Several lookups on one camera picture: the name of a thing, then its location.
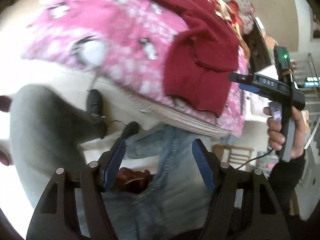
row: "black sleeve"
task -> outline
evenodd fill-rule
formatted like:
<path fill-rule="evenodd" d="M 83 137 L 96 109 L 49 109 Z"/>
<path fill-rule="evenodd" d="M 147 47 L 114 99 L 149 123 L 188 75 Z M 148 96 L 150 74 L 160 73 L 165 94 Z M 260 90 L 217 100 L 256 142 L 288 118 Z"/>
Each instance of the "black sleeve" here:
<path fill-rule="evenodd" d="M 268 180 L 285 215 L 289 214 L 292 193 L 303 173 L 304 156 L 305 152 L 288 163 L 279 161 L 274 166 Z"/>

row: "blue gripper pad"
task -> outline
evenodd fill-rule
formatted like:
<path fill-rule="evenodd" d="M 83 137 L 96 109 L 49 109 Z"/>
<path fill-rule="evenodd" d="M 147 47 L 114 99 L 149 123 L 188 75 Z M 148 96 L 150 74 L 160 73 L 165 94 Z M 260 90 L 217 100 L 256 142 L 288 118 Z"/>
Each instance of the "blue gripper pad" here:
<path fill-rule="evenodd" d="M 202 180 L 205 184 L 205 186 L 212 192 L 215 191 L 215 185 L 214 185 L 214 174 L 211 170 L 211 167 L 204 155 L 204 152 L 202 151 L 199 144 L 196 142 L 196 140 L 192 143 L 192 154 L 193 157 L 196 160 L 198 169 L 200 171 L 200 174 L 202 176 Z"/>
<path fill-rule="evenodd" d="M 110 160 L 108 167 L 104 173 L 104 181 L 102 186 L 104 189 L 110 189 L 116 181 L 116 176 L 118 174 L 120 165 L 122 163 L 123 157 L 125 154 L 125 140 L 121 140 L 113 157 Z"/>

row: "white floor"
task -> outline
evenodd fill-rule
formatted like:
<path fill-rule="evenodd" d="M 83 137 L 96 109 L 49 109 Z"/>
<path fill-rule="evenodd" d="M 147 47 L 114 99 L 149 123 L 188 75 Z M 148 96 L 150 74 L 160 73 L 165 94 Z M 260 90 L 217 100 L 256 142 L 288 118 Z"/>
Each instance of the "white floor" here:
<path fill-rule="evenodd" d="M 46 84 L 58 91 L 67 101 L 84 109 L 86 90 L 92 81 L 92 74 L 67 70 L 48 62 L 28 61 L 20 58 L 24 42 L 28 38 L 26 26 L 39 13 L 39 0 L 19 0 L 0 16 L 0 95 L 13 95 L 29 83 Z M 94 88 L 99 89 L 107 106 L 107 121 L 114 122 L 111 136 L 84 145 L 87 161 L 97 160 L 108 150 L 124 124 L 137 121 L 147 130 L 157 120 L 140 112 L 111 82 L 100 78 Z M 0 145 L 8 147 L 10 115 L 0 112 Z M 13 227 L 24 238 L 33 209 L 26 198 L 14 166 L 0 165 L 0 208 Z"/>

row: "gray pants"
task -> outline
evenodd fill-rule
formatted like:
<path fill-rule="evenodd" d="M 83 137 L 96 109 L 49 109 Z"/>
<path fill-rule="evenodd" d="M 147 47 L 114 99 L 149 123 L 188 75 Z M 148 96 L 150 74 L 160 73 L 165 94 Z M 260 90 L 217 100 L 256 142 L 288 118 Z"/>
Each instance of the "gray pants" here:
<path fill-rule="evenodd" d="M 19 90 L 11 105 L 12 160 L 33 208 L 57 168 L 70 171 L 85 165 L 77 145 L 100 138 L 104 129 L 101 119 L 44 86 Z"/>

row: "black cable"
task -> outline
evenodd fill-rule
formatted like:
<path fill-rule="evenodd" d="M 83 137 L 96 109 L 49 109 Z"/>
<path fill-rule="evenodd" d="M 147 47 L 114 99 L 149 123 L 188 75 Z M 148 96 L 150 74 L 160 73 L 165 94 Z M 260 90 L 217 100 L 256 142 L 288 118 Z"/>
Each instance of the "black cable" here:
<path fill-rule="evenodd" d="M 267 155 L 269 155 L 272 151 L 273 151 L 274 149 L 271 149 L 270 151 L 268 151 L 266 154 L 264 154 L 264 155 L 261 155 L 261 156 L 259 156 L 259 157 L 255 157 L 255 158 L 253 158 L 253 159 L 251 159 L 251 160 L 248 160 L 247 162 L 245 162 L 244 164 L 242 164 L 241 166 L 239 166 L 238 168 L 236 168 L 235 170 L 239 170 L 241 167 L 243 167 L 243 166 L 245 166 L 247 163 L 249 163 L 249 162 L 252 162 L 252 161 L 254 161 L 254 160 L 258 160 L 258 159 L 261 159 L 261 158 L 263 158 L 263 157 L 266 157 Z"/>

